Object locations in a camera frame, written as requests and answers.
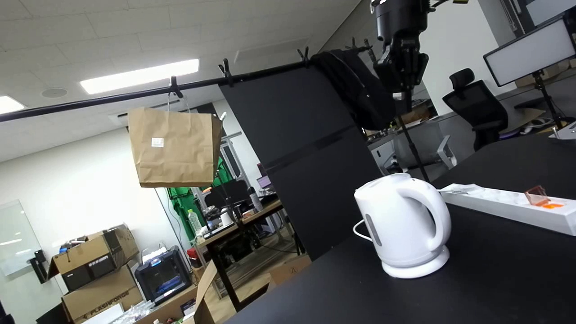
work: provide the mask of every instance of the kettle base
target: kettle base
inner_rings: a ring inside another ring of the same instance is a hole
[[[432,260],[429,260],[425,264],[413,266],[413,267],[396,267],[396,266],[389,266],[389,264],[382,262],[382,267],[391,276],[416,278],[416,276],[425,276],[429,273],[438,271],[440,267],[443,267],[449,262],[449,258],[450,258],[450,251],[447,246],[443,246],[441,251]]]

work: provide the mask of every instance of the ceiling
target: ceiling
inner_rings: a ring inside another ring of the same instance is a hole
[[[33,109],[89,98],[81,78],[189,57],[200,71],[179,82],[220,77],[224,57],[233,73],[294,62],[297,48],[317,51],[359,1],[0,0],[0,95]],[[222,98],[216,86],[184,95],[188,105]],[[112,131],[119,113],[161,102],[166,95],[0,122],[0,161]]]

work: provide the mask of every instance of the black curtain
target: black curtain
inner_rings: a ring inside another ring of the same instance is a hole
[[[0,324],[15,324],[15,318],[6,312],[2,300],[0,300]]]
[[[380,172],[324,73],[306,66],[222,91],[310,255],[351,235],[360,219],[353,192]]]

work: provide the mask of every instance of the table surface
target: table surface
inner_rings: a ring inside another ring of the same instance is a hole
[[[510,114],[508,127],[503,129],[501,132],[517,131],[519,127],[526,125],[528,122],[540,118],[544,113],[546,113],[544,109],[537,109],[537,107],[517,109],[515,114]]]
[[[542,183],[576,197],[576,143],[521,136],[486,145],[436,185],[474,181],[504,188]],[[373,244],[350,237],[292,282],[236,316],[243,321],[575,321],[576,239],[450,206],[449,264],[429,276],[386,275]]]
[[[249,213],[249,215],[243,215],[240,221],[242,221],[243,224],[249,224],[249,222],[252,222],[252,221],[256,221],[256,219],[261,219],[261,217],[270,215],[272,212],[276,212],[276,210],[279,210],[279,208],[283,208],[283,201],[281,201],[281,199],[274,199],[274,201],[270,201],[269,204],[265,204],[263,210],[254,212],[254,213]],[[207,246],[207,244],[211,244],[211,242],[215,242],[215,240],[220,240],[220,239],[231,235],[231,233],[236,231],[238,228],[240,228],[240,226],[234,222],[234,224],[220,230],[220,231],[206,237],[206,239],[198,239],[197,244],[198,244],[198,246]]]

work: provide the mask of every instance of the office chair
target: office chair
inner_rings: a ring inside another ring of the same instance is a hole
[[[508,125],[506,107],[486,87],[485,80],[476,80],[470,68],[459,69],[450,75],[454,91],[445,95],[445,102],[476,131],[474,149],[501,138],[499,131]]]

